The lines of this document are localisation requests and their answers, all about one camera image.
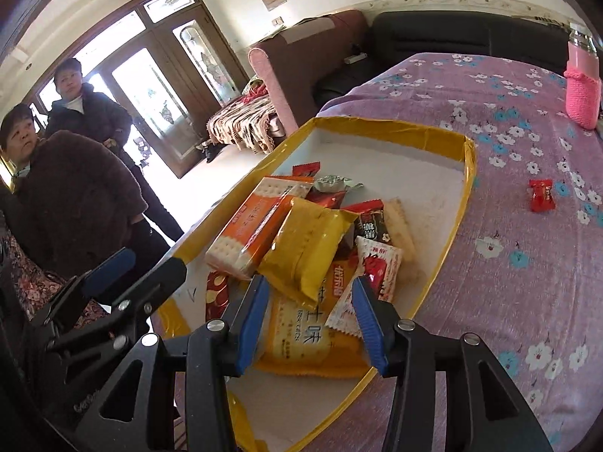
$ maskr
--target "black jacket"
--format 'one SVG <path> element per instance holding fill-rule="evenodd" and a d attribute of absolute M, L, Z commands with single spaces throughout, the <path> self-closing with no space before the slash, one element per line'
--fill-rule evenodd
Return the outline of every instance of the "black jacket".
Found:
<path fill-rule="evenodd" d="M 71 131 L 99 143 L 115 139 L 121 150 L 132 128 L 132 117 L 127 110 L 104 93 L 94 92 L 94 87 L 89 83 L 82 84 L 81 97 L 83 114 L 65 107 L 64 100 L 52 102 L 46 137 L 57 131 Z"/>

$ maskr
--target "yellow biscuit package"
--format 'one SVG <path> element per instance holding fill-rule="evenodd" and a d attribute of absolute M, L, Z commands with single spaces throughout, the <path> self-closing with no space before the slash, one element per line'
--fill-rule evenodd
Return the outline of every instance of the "yellow biscuit package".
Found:
<path fill-rule="evenodd" d="M 357 265 L 357 257 L 331 264 L 313 310 L 273 291 L 263 353 L 255 367 L 286 376 L 364 376 L 370 366 L 363 359 L 362 341 L 325 326 Z"/>
<path fill-rule="evenodd" d="M 292 198 L 291 210 L 257 271 L 274 289 L 314 309 L 337 247 L 357 217 Z"/>

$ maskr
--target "white tile floor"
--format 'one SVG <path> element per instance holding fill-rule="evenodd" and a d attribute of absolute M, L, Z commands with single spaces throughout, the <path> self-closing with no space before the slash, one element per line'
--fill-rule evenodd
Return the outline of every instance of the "white tile floor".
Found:
<path fill-rule="evenodd" d="M 165 208 L 186 232 L 262 158 L 263 155 L 249 149 L 239 151 L 234 145 L 226 146 L 212 163 L 203 160 L 179 179 L 153 152 L 143 172 Z"/>

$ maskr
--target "sofa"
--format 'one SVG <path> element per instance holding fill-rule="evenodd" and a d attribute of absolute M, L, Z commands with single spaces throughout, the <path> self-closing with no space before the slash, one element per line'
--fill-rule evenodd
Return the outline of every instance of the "sofa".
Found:
<path fill-rule="evenodd" d="M 346 57 L 368 57 L 344 64 Z M 266 83 L 287 135 L 326 102 L 418 52 L 479 54 L 523 61 L 560 75 L 568 60 L 568 30 L 484 12 L 397 11 L 369 26 L 347 10 L 309 19 L 252 46 L 249 62 Z M 603 55 L 600 56 L 603 75 Z"/>

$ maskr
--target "bed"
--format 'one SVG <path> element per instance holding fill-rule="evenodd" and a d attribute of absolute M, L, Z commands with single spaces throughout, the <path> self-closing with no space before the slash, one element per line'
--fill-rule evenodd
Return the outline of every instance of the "bed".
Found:
<path fill-rule="evenodd" d="M 603 403 L 603 155 L 564 100 L 565 79 L 547 69 L 421 53 L 319 113 L 406 120 L 475 141 L 467 212 L 416 319 L 432 333 L 481 335 L 559 452 L 584 438 Z M 553 180 L 556 209 L 530 211 L 531 179 Z M 394 384 L 374 379 L 305 450 L 381 450 Z M 444 430 L 440 413 L 434 450 Z"/>

